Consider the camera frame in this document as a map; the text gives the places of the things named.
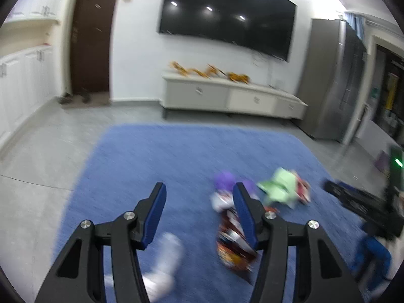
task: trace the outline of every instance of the orange toy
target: orange toy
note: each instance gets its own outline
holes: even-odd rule
[[[208,64],[208,68],[206,69],[205,73],[206,73],[206,75],[208,75],[210,77],[211,74],[219,76],[219,72],[222,72],[222,71],[217,69],[215,66],[212,66],[212,65]]]
[[[244,82],[245,84],[250,82],[250,78],[246,74],[235,74],[233,72],[228,72],[226,76],[233,82]]]
[[[188,72],[195,72],[197,73],[199,76],[202,76],[203,78],[209,78],[208,75],[206,75],[204,72],[201,72],[200,70],[197,70],[196,68],[190,68],[188,70]]]
[[[178,62],[173,61],[170,63],[172,67],[174,67],[181,75],[188,76],[188,71],[182,67]]]

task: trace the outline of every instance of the tv stand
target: tv stand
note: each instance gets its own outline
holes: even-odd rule
[[[175,72],[166,72],[163,78],[164,118],[167,109],[190,109],[302,119],[307,108],[294,95],[267,86]]]

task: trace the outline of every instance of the drawer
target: drawer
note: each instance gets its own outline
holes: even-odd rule
[[[269,94],[231,90],[227,108],[231,111],[272,115],[276,100]]]
[[[165,107],[225,109],[229,89],[211,84],[167,82]]]
[[[277,99],[273,115],[282,118],[302,119],[306,111],[305,105],[300,102]]]

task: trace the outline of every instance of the doorway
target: doorway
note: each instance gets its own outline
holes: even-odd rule
[[[110,90],[110,36],[115,2],[76,0],[70,37],[73,94]]]
[[[377,102],[373,122],[397,142],[404,129],[404,60],[379,45],[377,53],[385,54],[385,62],[380,87],[370,93]]]

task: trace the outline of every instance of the shelf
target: shelf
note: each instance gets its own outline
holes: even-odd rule
[[[43,27],[53,24],[59,24],[59,20],[55,18],[21,18],[9,19],[1,26],[2,31],[9,31],[12,29],[21,29],[27,27]]]

